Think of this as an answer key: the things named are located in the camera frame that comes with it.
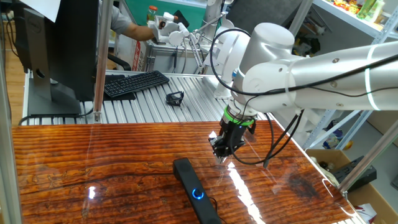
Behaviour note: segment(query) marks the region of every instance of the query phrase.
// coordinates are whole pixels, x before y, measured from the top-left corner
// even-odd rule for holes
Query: black keyboard
[[[159,71],[147,72],[106,82],[105,93],[114,98],[126,93],[137,92],[165,84],[169,81],[170,80]]]

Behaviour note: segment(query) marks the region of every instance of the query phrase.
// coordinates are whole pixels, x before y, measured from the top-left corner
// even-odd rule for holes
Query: paper
[[[21,0],[21,2],[55,22],[61,0]]]

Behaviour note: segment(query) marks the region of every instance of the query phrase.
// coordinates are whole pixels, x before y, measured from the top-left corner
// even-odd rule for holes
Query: green bottle
[[[356,17],[359,19],[365,19],[375,2],[376,0],[366,0],[365,4],[362,6],[362,9],[358,12]]]

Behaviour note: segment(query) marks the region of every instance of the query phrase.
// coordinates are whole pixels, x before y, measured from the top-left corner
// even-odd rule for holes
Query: bottle
[[[365,19],[375,2],[376,0],[366,0],[365,4],[362,6],[362,9],[358,12],[356,17],[359,19]]]
[[[156,12],[157,12],[156,6],[149,6],[147,12],[147,23],[148,21],[155,21]]]
[[[366,21],[369,21],[369,22],[374,22],[374,21],[376,21],[376,19],[377,19],[377,17],[380,15],[380,13],[381,13],[381,10],[383,9],[383,6],[385,5],[386,3],[383,1],[383,0],[377,0],[375,3],[374,3],[374,5],[373,5],[373,7],[371,8],[371,10],[368,12],[368,14],[366,15],[366,17],[365,17],[365,20]]]

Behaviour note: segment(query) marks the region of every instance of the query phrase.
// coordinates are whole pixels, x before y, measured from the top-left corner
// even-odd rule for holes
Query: wood grain surface
[[[172,174],[189,158],[227,223],[335,223],[354,213],[292,142],[268,168],[216,165],[218,123],[88,124],[13,129],[24,223],[198,223]],[[282,130],[274,123],[276,136]],[[266,156],[267,122],[237,155]]]

